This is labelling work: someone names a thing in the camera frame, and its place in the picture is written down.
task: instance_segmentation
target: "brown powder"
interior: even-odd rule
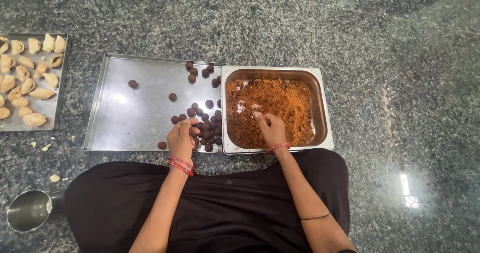
[[[255,78],[244,86],[243,80],[235,80],[226,87],[228,136],[241,148],[267,147],[253,118],[258,111],[279,116],[285,122],[286,141],[304,146],[314,137],[311,97],[307,86],[298,81]]]

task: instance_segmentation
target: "granite floor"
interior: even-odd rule
[[[0,1],[2,32],[73,37],[59,129],[0,133],[0,252],[78,250],[65,222],[11,231],[17,194],[62,190],[101,162],[165,164],[162,152],[82,150],[103,53],[320,68],[357,250],[480,252],[480,0]],[[217,175],[272,158],[194,161]]]

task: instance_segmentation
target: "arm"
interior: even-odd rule
[[[270,120],[267,125],[265,117]],[[269,146],[286,143],[285,124],[272,114],[255,113],[261,133]],[[329,213],[327,207],[303,176],[300,167],[287,147],[274,150],[282,166],[285,180],[301,219],[303,231],[313,252],[337,253],[340,250],[355,250],[342,228]]]
[[[189,135],[189,130],[200,133],[200,130],[192,127],[197,119],[187,119],[178,122],[166,139],[170,155],[174,158],[185,160],[192,164],[192,149],[195,142]],[[188,166],[177,162],[190,170]],[[130,248],[130,253],[163,253],[167,252],[169,232],[173,215],[182,193],[183,186],[187,182],[188,175],[182,170],[171,167],[168,175],[163,181],[158,195],[153,203],[152,210],[148,214],[137,238]]]

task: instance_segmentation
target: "woman's left hand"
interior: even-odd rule
[[[199,134],[200,130],[191,125],[198,123],[198,119],[186,119],[179,121],[166,136],[170,156],[187,162],[192,162],[192,149],[195,148],[195,141],[190,136],[190,130]]]

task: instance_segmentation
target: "stainless steel tray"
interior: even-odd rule
[[[199,75],[194,84],[188,82],[186,60],[162,59],[106,53],[88,121],[84,150],[91,151],[168,151],[160,150],[158,142],[167,142],[174,126],[173,115],[187,114],[192,103],[198,103],[209,116],[217,110],[220,87],[212,87],[212,79],[220,75],[222,63],[193,61]],[[202,70],[214,66],[209,78]],[[128,86],[136,80],[137,89]],[[168,99],[177,94],[177,101]],[[208,99],[214,108],[205,107]],[[198,145],[197,152],[205,152]],[[214,144],[213,152],[221,152]]]
[[[270,67],[270,66],[223,66],[222,67],[222,106],[227,105],[226,86],[235,80],[248,81],[252,78],[281,78],[305,83],[311,91],[312,127],[314,138],[306,146],[291,147],[290,151],[313,148],[333,149],[333,135],[328,116],[322,73],[318,68]],[[237,146],[228,136],[227,112],[222,112],[223,152],[225,154],[264,153],[265,149],[245,149]]]
[[[67,64],[70,56],[70,37],[66,33],[50,33],[50,35],[54,38],[57,35],[61,36],[65,39],[65,51],[63,52],[63,63],[61,66],[56,68],[48,68],[47,72],[55,73],[58,77],[58,86],[57,88],[50,88],[44,78],[35,78],[33,81],[36,84],[36,88],[45,88],[45,89],[52,89],[55,91],[56,95],[49,99],[36,99],[32,96],[25,96],[28,99],[28,107],[33,110],[35,113],[40,113],[46,117],[46,122],[40,127],[32,127],[25,124],[22,118],[18,115],[19,108],[14,107],[11,105],[10,100],[5,100],[5,105],[3,107],[8,108],[10,110],[10,116],[7,118],[0,120],[0,132],[3,131],[37,131],[37,130],[51,130],[58,127],[58,120],[60,116],[60,102],[63,95],[63,85],[65,82],[63,81],[64,73],[67,72]],[[58,53],[54,52],[46,52],[40,48],[40,51],[36,52],[35,54],[30,54],[28,52],[28,39],[29,38],[36,38],[40,41],[43,47],[43,41],[45,40],[44,33],[0,33],[1,37],[5,37],[9,40],[9,48],[8,50],[3,53],[7,54],[10,58],[14,59],[18,63],[18,59],[20,56],[30,58],[35,67],[37,67],[38,62],[44,62],[48,65],[49,59],[52,56],[57,55]],[[19,54],[12,54],[12,40],[18,40],[23,42],[25,45],[25,50]],[[30,72],[30,77],[32,77],[35,73],[35,69],[27,68]],[[10,75],[15,76],[15,87],[20,84],[20,81],[16,77],[15,69],[10,69]],[[0,94],[0,97],[4,97],[6,99],[5,94]]]

